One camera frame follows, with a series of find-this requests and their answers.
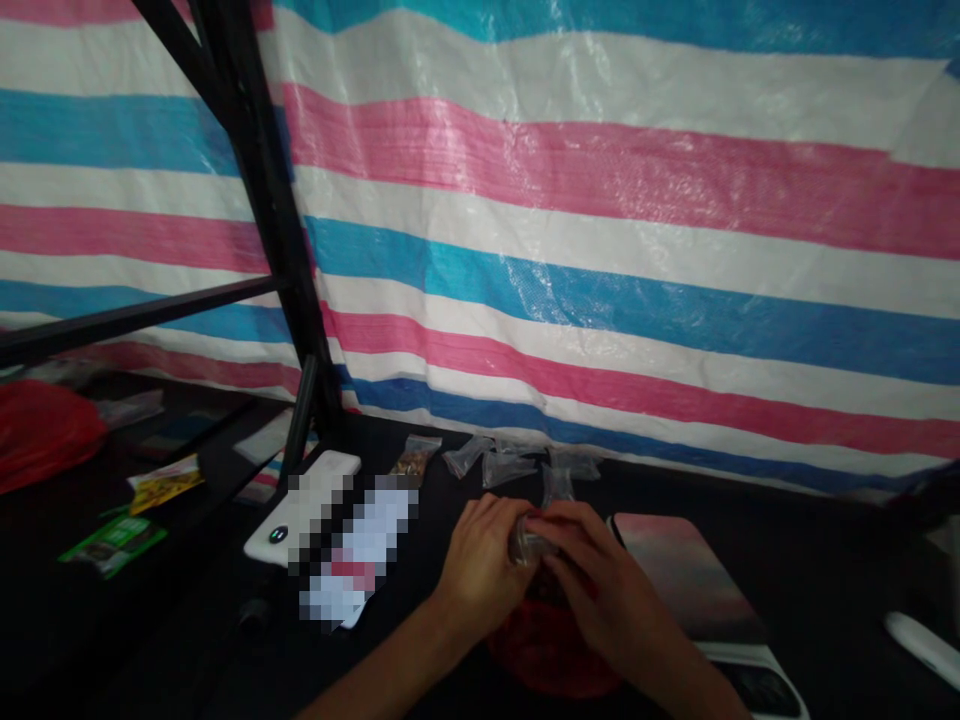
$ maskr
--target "snack packet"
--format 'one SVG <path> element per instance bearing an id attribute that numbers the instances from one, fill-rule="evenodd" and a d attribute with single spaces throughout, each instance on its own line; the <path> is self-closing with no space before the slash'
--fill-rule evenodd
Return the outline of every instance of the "snack packet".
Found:
<path id="1" fill-rule="evenodd" d="M 490 489 L 537 471 L 537 461 L 519 455 L 483 454 L 483 487 Z"/>
<path id="2" fill-rule="evenodd" d="M 407 436 L 407 444 L 403 448 L 397 462 L 393 464 L 390 475 L 413 475 L 421 480 L 427 472 L 427 463 L 433 454 L 443 445 L 442 438 L 429 438 L 422 435 Z"/>
<path id="3" fill-rule="evenodd" d="M 449 450 L 443 454 L 444 462 L 454 477 L 463 480 L 470 468 L 483 453 L 493 447 L 493 440 L 482 435 L 474 435 L 459 450 Z"/>
<path id="4" fill-rule="evenodd" d="M 146 518 L 118 517 L 57 560 L 92 563 L 104 579 L 109 580 L 166 536 L 166 530 Z"/>
<path id="5" fill-rule="evenodd" d="M 127 482 L 133 486 L 134 492 L 130 515 L 139 515 L 144 510 L 163 505 L 167 500 L 200 485 L 204 480 L 197 464 L 197 455 L 194 453 L 146 475 L 129 477 Z"/>

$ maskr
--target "small plastic bag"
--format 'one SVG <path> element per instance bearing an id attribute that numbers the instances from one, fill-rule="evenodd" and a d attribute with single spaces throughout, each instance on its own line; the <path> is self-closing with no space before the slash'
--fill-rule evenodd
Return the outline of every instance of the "small plastic bag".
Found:
<path id="1" fill-rule="evenodd" d="M 463 480 L 464 476 L 470 472 L 470 468 L 483 453 L 493 447 L 493 440 L 485 438 L 482 435 L 474 435 L 467 440 L 459 450 L 449 450 L 443 454 L 443 459 L 447 463 L 450 472 L 458 480 Z"/>
<path id="2" fill-rule="evenodd" d="M 122 400 L 99 400 L 97 414 L 111 430 L 133 425 L 163 412 L 163 390 L 148 390 Z"/>
<path id="3" fill-rule="evenodd" d="M 566 468 L 543 466 L 543 503 L 540 507 L 546 510 L 554 500 L 576 500 L 573 495 L 573 483 L 570 482 L 570 471 Z"/>
<path id="4" fill-rule="evenodd" d="M 23 377 L 28 380 L 50 383 L 51 385 L 63 385 L 71 390 L 79 390 L 108 369 L 106 365 L 97 360 L 57 358 L 48 360 L 43 365 L 30 368 L 24 373 Z"/>
<path id="5" fill-rule="evenodd" d="M 542 455 L 544 452 L 543 445 L 503 440 L 502 438 L 497 438 L 496 445 L 497 452 L 501 455 Z"/>
<path id="6" fill-rule="evenodd" d="M 550 448 L 550 465 L 554 470 L 567 470 L 571 480 L 599 480 L 601 458 L 562 448 Z"/>
<path id="7" fill-rule="evenodd" d="M 537 461 L 519 455 L 485 452 L 483 454 L 483 487 L 490 489 L 537 471 Z"/>
<path id="8" fill-rule="evenodd" d="M 393 470 L 389 474 L 413 475 L 422 479 L 427 472 L 427 463 L 441 445 L 443 445 L 443 438 L 408 435 L 403 455 L 394 463 Z"/>
<path id="9" fill-rule="evenodd" d="M 556 555 L 558 552 L 557 546 L 549 540 L 527 532 L 527 518 L 538 516 L 539 513 L 518 517 L 513 532 L 507 538 L 507 555 L 515 565 L 533 565 L 544 555 Z"/>

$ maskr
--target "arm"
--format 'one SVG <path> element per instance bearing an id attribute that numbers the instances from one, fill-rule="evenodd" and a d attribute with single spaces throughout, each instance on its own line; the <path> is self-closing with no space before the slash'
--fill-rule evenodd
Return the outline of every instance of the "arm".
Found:
<path id="1" fill-rule="evenodd" d="M 297 720 L 403 717 L 520 603 L 536 567 L 510 562 L 507 537 L 532 509 L 525 500 L 490 494 L 467 503 L 437 589 Z"/>
<path id="2" fill-rule="evenodd" d="M 725 677 L 690 642 L 633 557 L 585 503 L 555 502 L 527 528 L 564 551 L 544 558 L 587 644 L 675 720 L 748 720 Z M 581 581 L 596 587 L 588 594 Z"/>

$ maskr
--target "white stripe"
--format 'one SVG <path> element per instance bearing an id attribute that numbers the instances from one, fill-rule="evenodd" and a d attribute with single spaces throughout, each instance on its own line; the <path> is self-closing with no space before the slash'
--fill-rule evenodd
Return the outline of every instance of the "white stripe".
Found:
<path id="1" fill-rule="evenodd" d="M 222 385 L 221 383 L 211 382 L 210 380 L 182 380 L 181 378 L 165 373 L 162 370 L 153 369 L 137 370 L 133 374 L 146 375 L 147 377 L 158 377 L 165 380 L 176 380 L 177 382 L 188 382 L 191 385 L 203 385 L 204 387 L 212 387 L 216 388 L 217 390 L 234 390 L 246 393 L 248 395 L 260 395 L 273 400 L 283 400 L 284 402 L 296 402 L 296 398 L 290 394 L 288 390 L 282 387 L 241 388 L 233 385 Z"/>
<path id="2" fill-rule="evenodd" d="M 43 313 L 18 313 L 0 311 L 0 327 L 7 330 L 36 327 L 54 322 L 55 318 Z M 149 327 L 137 332 L 111 338 L 103 344 L 138 342 L 162 348 L 168 352 L 186 353 L 232 363 L 278 363 L 299 370 L 300 363 L 291 343 L 260 343 L 249 340 L 229 340 L 211 337 L 188 330 Z"/>
<path id="3" fill-rule="evenodd" d="M 240 178 L 165 170 L 0 163 L 0 203 L 253 222 Z"/>
<path id="4" fill-rule="evenodd" d="M 0 250 L 0 280 L 57 287 L 130 287 L 158 295 L 182 295 L 261 277 L 230 270 L 164 265 L 119 255 L 30 255 Z M 276 293 L 241 300 L 241 305 L 280 307 Z"/>
<path id="5" fill-rule="evenodd" d="M 367 355 L 346 353 L 354 379 L 371 382 L 410 377 L 432 389 L 476 400 L 523 403 L 559 420 L 624 432 L 691 448 L 703 448 L 743 457 L 796 462 L 813 467 L 864 475 L 900 477 L 943 464 L 943 458 L 914 453 L 878 455 L 836 445 L 804 445 L 721 425 L 679 422 L 668 418 L 587 405 L 568 398 L 543 395 L 512 378 L 474 375 L 428 365 L 409 353 Z"/>
<path id="6" fill-rule="evenodd" d="M 294 187 L 308 215 L 428 234 L 483 252 L 768 297 L 960 318 L 955 262 L 520 208 L 317 168 L 298 167 Z M 0 164 L 0 202 L 253 221 L 241 180 L 196 173 Z"/>
<path id="7" fill-rule="evenodd" d="M 269 75 L 341 103 L 451 100 L 513 122 L 586 121 L 889 149 L 943 60 L 758 55 L 616 33 L 480 43 L 399 10 L 334 36 L 275 8 Z"/>
<path id="8" fill-rule="evenodd" d="M 960 168 L 960 79 L 941 75 L 920 101 L 897 140 L 892 159 Z"/>
<path id="9" fill-rule="evenodd" d="M 447 420 L 446 418 L 434 417 L 429 410 L 426 409 L 417 409 L 417 410 L 384 410 L 373 405 L 361 405 L 357 400 L 357 394 L 352 390 L 343 391 L 343 405 L 347 408 L 352 408 L 355 410 L 360 410 L 364 415 L 370 415 L 373 417 L 382 417 L 388 420 L 396 420 L 398 422 L 410 423 L 412 425 L 427 425 L 432 427 L 442 428 L 444 430 L 453 430 L 455 432 L 463 433 L 480 433 L 484 435 L 492 435 L 489 432 L 489 428 L 481 427 L 479 425 L 468 425 L 467 423 L 456 422 L 454 420 Z M 511 437 L 523 442 L 530 442 L 539 445 L 555 445 L 549 437 L 544 433 L 537 430 L 529 430 L 527 428 L 499 428 L 499 431 L 496 434 L 503 434 L 504 436 Z M 766 487 L 773 487 L 782 490 L 792 490 L 795 492 L 801 492 L 808 495 L 818 495 L 823 496 L 826 493 L 822 493 L 818 490 L 812 490 L 810 488 L 803 487 L 802 485 L 794 485 L 793 483 L 787 483 L 782 480 L 777 480 L 774 478 L 757 478 L 748 475 L 738 475 L 736 473 L 724 472 L 722 470 L 712 470 L 709 468 L 703 468 L 699 465 L 687 465 L 685 463 L 673 462 L 670 460 L 661 460 L 660 458 L 647 457 L 641 455 L 633 455 L 631 453 L 616 453 L 608 450 L 607 448 L 601 448 L 594 445 L 583 445 L 580 447 L 589 448 L 597 455 L 602 457 L 611 458 L 613 460 L 622 460 L 624 462 L 641 464 L 641 465 L 653 465 L 655 467 L 668 468 L 671 470 L 681 470 L 683 472 L 693 472 L 698 474 L 709 474 L 714 477 L 725 478 L 729 480 L 737 480 L 740 482 L 748 482 L 754 485 L 764 485 Z"/>
<path id="10" fill-rule="evenodd" d="M 575 215 L 296 168 L 306 215 L 457 247 L 767 297 L 960 318 L 960 263 Z"/>
<path id="11" fill-rule="evenodd" d="M 520 320 L 477 303 L 425 295 L 392 280 L 324 276 L 339 312 L 395 314 L 432 330 L 491 338 L 534 357 L 635 373 L 764 400 L 848 413 L 960 420 L 960 389 L 712 353 L 647 338 Z"/>
<path id="12" fill-rule="evenodd" d="M 0 87 L 54 95 L 197 93 L 146 22 L 0 22 Z"/>

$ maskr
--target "finger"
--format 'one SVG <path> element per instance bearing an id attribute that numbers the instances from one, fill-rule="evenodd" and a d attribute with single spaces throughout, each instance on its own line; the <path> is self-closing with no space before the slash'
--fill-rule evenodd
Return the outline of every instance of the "finger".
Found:
<path id="1" fill-rule="evenodd" d="M 563 588 L 567 600 L 570 602 L 570 609 L 577 618 L 586 618 L 593 612 L 593 601 L 587 595 L 580 581 L 577 580 L 573 570 L 563 560 L 556 555 L 547 555 L 543 562 L 557 576 L 560 586 Z"/>
<path id="2" fill-rule="evenodd" d="M 517 578 L 520 589 L 520 600 L 523 600 L 523 596 L 527 594 L 527 588 L 530 587 L 530 583 L 533 582 L 533 576 L 537 574 L 539 568 L 540 558 L 536 558 L 527 565 L 514 565 L 511 563 L 510 572 Z"/>
<path id="3" fill-rule="evenodd" d="M 496 507 L 487 513 L 483 525 L 487 532 L 495 536 L 503 535 L 503 537 L 506 537 L 507 533 L 516 524 L 517 518 L 533 509 L 533 505 L 527 500 L 500 498 Z"/>
<path id="4" fill-rule="evenodd" d="M 584 502 L 557 500 L 544 512 L 547 518 L 562 518 L 578 522 L 594 544 L 603 552 L 613 555 L 622 550 L 610 528 L 600 519 L 596 511 Z"/>
<path id="5" fill-rule="evenodd" d="M 473 514 L 476 512 L 479 502 L 479 500 L 470 500 L 467 503 L 466 507 L 463 508 L 463 512 L 460 513 L 460 519 L 457 520 L 457 527 L 462 527 L 470 522 L 470 518 L 473 517 Z"/>
<path id="6" fill-rule="evenodd" d="M 473 511 L 473 515 L 470 516 L 471 523 L 477 523 L 491 507 L 497 504 L 499 498 L 496 495 L 491 495 L 490 493 L 484 493 L 483 497 L 477 501 L 477 507 Z"/>
<path id="7" fill-rule="evenodd" d="M 610 559 L 604 557 L 589 541 L 578 538 L 569 530 L 536 518 L 527 520 L 527 530 L 563 550 L 594 582 L 599 584 L 606 576 Z"/>

